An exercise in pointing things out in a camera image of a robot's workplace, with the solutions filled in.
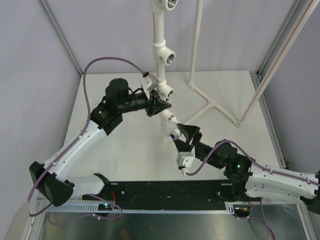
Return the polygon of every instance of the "white pvc pipe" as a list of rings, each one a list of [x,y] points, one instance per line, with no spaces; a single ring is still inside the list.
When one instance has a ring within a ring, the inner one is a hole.
[[[203,97],[207,102],[210,102],[212,98],[207,95],[204,91],[202,91],[200,88],[198,88],[193,82],[189,83],[189,87],[194,90],[197,94],[199,94],[201,97]]]
[[[204,6],[204,0],[198,0],[197,9],[196,9],[195,27],[194,27],[194,40],[193,40],[192,62],[191,62],[191,72],[190,72],[189,83],[192,83],[194,81],[203,6]]]
[[[194,116],[192,116],[190,119],[188,119],[185,124],[191,123],[196,118],[198,118],[200,115],[202,115],[205,111],[209,110],[210,108],[215,108],[219,110],[223,115],[225,115],[228,119],[230,119],[234,125],[239,127],[238,119],[234,117],[230,112],[228,112],[224,107],[222,107],[216,100],[208,96],[205,92],[203,92],[200,88],[198,88],[193,82],[190,82],[190,88],[194,90],[196,93],[198,93],[201,97],[206,99],[208,104],[198,111]]]
[[[228,112],[224,107],[222,107],[217,101],[213,100],[213,107],[218,109],[223,115],[225,115],[228,119],[233,122],[234,125],[239,127],[238,119],[235,118],[230,112]]]
[[[310,15],[315,10],[315,8],[318,5],[319,1],[320,0],[311,0],[309,5],[306,7],[306,10],[304,11],[303,15],[301,16],[299,21],[295,24],[295,28],[294,28],[293,32],[291,33],[290,37],[286,41],[286,43],[285,43],[284,47],[282,48],[282,50],[280,51],[278,57],[274,61],[274,64],[272,65],[270,70],[265,75],[266,77],[264,77],[262,79],[262,81],[261,81],[258,89],[256,90],[253,98],[251,99],[248,107],[246,108],[246,110],[244,111],[242,117],[238,121],[239,124],[243,124],[246,121],[249,113],[252,111],[252,109],[254,108],[256,103],[259,101],[261,95],[264,93],[264,90],[268,86],[270,80],[272,79],[272,77],[274,76],[275,72],[279,68],[281,62],[283,61],[283,59],[285,58],[285,56],[288,53],[289,49],[291,48],[292,44],[294,43],[294,41],[298,37],[299,33],[301,32],[302,28],[306,24],[306,22],[309,19]]]
[[[157,63],[156,71],[159,84],[166,83],[166,65],[164,63]]]
[[[195,119],[200,117],[202,114],[204,114],[207,110],[211,109],[212,107],[213,107],[212,103],[209,102],[204,108],[199,110],[195,115],[193,115],[187,121],[185,121],[184,124],[186,124],[186,125],[191,124]]]
[[[154,20],[154,43],[162,44],[165,40],[164,11],[153,13]]]

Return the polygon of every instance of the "metal frame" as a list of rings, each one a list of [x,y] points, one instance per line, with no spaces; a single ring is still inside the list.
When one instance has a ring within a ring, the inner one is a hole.
[[[37,2],[39,3],[46,19],[48,20],[49,24],[51,25],[52,30],[55,33],[55,36],[58,38],[61,46],[63,47],[65,54],[70,59],[70,61],[72,62],[73,66],[74,66],[74,69],[81,77],[83,74],[83,71],[81,70],[80,64],[79,64],[74,52],[72,51],[64,33],[62,32],[53,12],[51,11],[50,6],[47,3],[47,0],[37,0]]]
[[[38,211],[39,209],[43,209],[48,203],[37,202],[36,204],[37,204],[36,210]],[[27,238],[28,240],[39,239],[41,228],[45,220],[45,215],[46,215],[46,212],[43,212],[40,215],[34,217],[33,223],[31,224],[31,227],[30,227],[29,236]]]
[[[111,210],[98,210],[101,202],[67,202],[62,206],[51,206],[46,211],[52,213],[110,213]],[[181,211],[181,210],[123,210],[125,214],[235,214],[235,203],[225,203],[225,210],[201,210],[201,211]],[[120,213],[119,210],[112,210],[113,213]]]
[[[319,230],[317,231],[317,225],[314,225],[310,213],[306,206],[297,205],[298,212],[300,214],[301,222],[304,228],[306,239],[315,240],[320,239]]]
[[[257,90],[261,82],[261,77],[254,71],[250,72],[250,76],[252,79],[253,86]],[[283,147],[283,143],[281,141],[279,131],[275,122],[274,114],[269,105],[269,100],[265,92],[261,96],[259,103],[262,110],[263,118],[265,120],[266,127],[268,129],[268,132],[271,138],[274,152],[279,163],[279,167],[285,169],[287,167],[285,149]]]
[[[259,101],[260,97],[264,93],[266,87],[268,86],[270,80],[274,76],[275,72],[279,68],[281,62],[285,58],[286,54],[288,53],[289,49],[293,45],[294,41],[297,39],[299,33],[301,32],[302,28],[306,24],[307,20],[311,16],[312,12],[315,10],[316,6],[318,5],[320,0],[307,0],[301,1],[304,2],[305,5],[303,7],[292,7],[291,10],[295,10],[294,13],[289,14],[288,16],[292,16],[293,19],[286,19],[285,23],[287,23],[287,27],[290,27],[290,30],[285,31],[284,29],[280,30],[280,33],[283,33],[281,36],[277,36],[274,44],[271,48],[274,49],[272,53],[270,53],[270,57],[264,60],[262,64],[263,69],[259,72],[264,74],[264,77],[261,80],[261,84],[257,88],[252,100],[250,101],[248,107],[244,111],[242,117],[239,119],[238,123],[241,125],[246,121],[251,110],[254,108],[256,103]]]

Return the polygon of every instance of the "pvc pipe elbow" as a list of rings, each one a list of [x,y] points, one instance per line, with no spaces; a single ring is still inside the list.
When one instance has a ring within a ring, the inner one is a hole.
[[[150,0],[151,10],[158,13],[164,10],[171,11],[177,6],[178,0]]]
[[[153,56],[157,64],[170,65],[176,58],[176,53],[166,46],[166,40],[162,43],[153,43]]]
[[[159,94],[164,96],[166,99],[169,99],[175,93],[175,90],[171,86],[166,84],[166,81],[163,84],[160,83],[156,88],[156,90],[158,91]]]

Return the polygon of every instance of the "white panel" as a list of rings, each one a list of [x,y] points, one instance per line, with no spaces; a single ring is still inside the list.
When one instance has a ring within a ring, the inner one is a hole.
[[[94,58],[128,58],[154,71],[149,0],[49,0],[82,67]],[[257,70],[293,0],[205,0],[197,70]],[[189,71],[196,0],[165,13],[165,39],[176,52],[168,71]],[[122,63],[97,63],[92,72],[136,72]]]
[[[29,166],[62,141],[79,82],[35,0],[0,7],[0,239],[27,200]],[[20,225],[13,233],[18,233]]]

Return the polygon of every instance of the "table surface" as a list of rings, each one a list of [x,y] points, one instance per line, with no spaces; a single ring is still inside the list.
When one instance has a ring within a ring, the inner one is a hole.
[[[277,240],[306,240],[294,204],[264,206],[268,225]],[[47,212],[39,240],[270,240],[265,226],[231,214],[124,214],[116,220],[85,217],[64,226],[83,213]],[[250,216],[262,219],[259,205]]]
[[[124,78],[134,90],[140,87],[139,73],[89,74],[87,92],[91,109],[98,105],[105,88],[115,78]],[[189,72],[167,72],[167,83],[175,90],[169,102],[170,109],[180,122],[186,121],[206,105],[206,101],[188,88]],[[195,84],[216,99],[230,113],[240,118],[255,89],[248,71],[196,72]],[[87,108],[82,82],[76,96],[65,142],[82,127]],[[212,108],[196,119],[193,125],[201,128],[201,142],[214,146],[228,139],[238,143],[254,159],[271,166],[279,166],[268,129],[257,104],[247,122],[237,128],[218,110]],[[145,111],[123,115],[123,122],[103,141],[91,149],[71,176],[90,176],[101,173],[110,181],[165,181],[165,180],[217,180],[225,179],[223,169],[207,165],[194,177],[183,176],[176,163],[177,150],[172,141],[162,142],[160,118],[148,117]],[[191,171],[198,168],[195,160]]]

